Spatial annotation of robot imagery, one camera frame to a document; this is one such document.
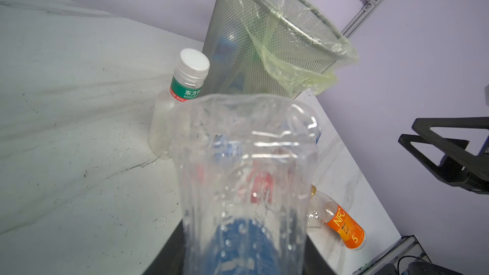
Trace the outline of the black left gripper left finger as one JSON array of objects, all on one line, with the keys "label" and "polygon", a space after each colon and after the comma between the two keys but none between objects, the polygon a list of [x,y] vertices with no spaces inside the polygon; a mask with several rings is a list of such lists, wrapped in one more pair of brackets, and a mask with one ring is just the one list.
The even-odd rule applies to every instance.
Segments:
[{"label": "black left gripper left finger", "polygon": [[169,239],[147,267],[143,275],[182,275],[186,254],[186,240],[181,220]]}]

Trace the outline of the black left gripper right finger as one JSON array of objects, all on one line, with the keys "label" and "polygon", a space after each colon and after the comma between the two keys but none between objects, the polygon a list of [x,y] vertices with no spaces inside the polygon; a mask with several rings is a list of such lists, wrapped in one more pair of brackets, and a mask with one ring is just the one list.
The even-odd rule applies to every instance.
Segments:
[{"label": "black left gripper right finger", "polygon": [[303,275],[336,275],[322,257],[309,235],[306,237]]}]

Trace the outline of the clear bottle blue label white cap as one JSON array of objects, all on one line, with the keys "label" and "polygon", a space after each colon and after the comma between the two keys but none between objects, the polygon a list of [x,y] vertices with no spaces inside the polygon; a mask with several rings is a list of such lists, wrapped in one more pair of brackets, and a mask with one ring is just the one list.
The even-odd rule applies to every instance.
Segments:
[{"label": "clear bottle blue label white cap", "polygon": [[184,274],[300,274],[319,121],[276,95],[212,94],[171,111]]}]

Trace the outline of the red cap clear bottle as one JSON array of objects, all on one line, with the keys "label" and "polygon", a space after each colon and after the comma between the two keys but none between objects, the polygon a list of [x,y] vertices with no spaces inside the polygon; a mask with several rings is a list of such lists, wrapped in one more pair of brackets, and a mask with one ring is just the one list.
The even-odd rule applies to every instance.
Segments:
[{"label": "red cap clear bottle", "polygon": [[206,204],[260,205],[272,201],[273,183],[272,174],[257,164],[197,164],[189,176],[187,192]]}]

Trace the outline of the orange NFC juice bottle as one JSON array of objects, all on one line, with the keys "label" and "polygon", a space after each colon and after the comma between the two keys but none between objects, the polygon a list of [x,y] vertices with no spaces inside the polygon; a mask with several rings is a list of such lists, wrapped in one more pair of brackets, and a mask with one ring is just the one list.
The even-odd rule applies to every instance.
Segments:
[{"label": "orange NFC juice bottle", "polygon": [[367,240],[365,230],[333,198],[311,186],[308,229],[318,230],[328,226],[338,233],[345,247],[361,249]]}]

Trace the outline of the clear bottle green neck label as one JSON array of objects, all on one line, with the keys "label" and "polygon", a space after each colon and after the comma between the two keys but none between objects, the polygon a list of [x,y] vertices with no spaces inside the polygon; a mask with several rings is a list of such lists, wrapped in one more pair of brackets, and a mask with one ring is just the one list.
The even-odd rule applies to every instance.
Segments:
[{"label": "clear bottle green neck label", "polygon": [[176,105],[199,96],[209,69],[209,59],[198,50],[185,48],[177,57],[169,87],[162,89],[155,100],[148,137],[149,146],[159,159],[168,160],[171,156],[168,123],[173,119],[170,111]]}]

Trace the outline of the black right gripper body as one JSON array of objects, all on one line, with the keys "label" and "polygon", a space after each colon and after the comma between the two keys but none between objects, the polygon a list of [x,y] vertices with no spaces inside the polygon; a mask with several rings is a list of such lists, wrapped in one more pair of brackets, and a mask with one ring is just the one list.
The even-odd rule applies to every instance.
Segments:
[{"label": "black right gripper body", "polygon": [[[469,144],[468,140],[458,140],[452,138],[448,138],[446,140],[457,145],[463,150],[465,150]],[[477,156],[482,155],[488,156],[488,137],[481,147],[479,155]],[[441,159],[439,167],[442,170],[444,180],[448,183],[448,185],[463,188],[476,194],[488,194],[488,181],[477,177],[465,166],[459,164],[455,159],[451,158],[447,154],[445,154]]]}]

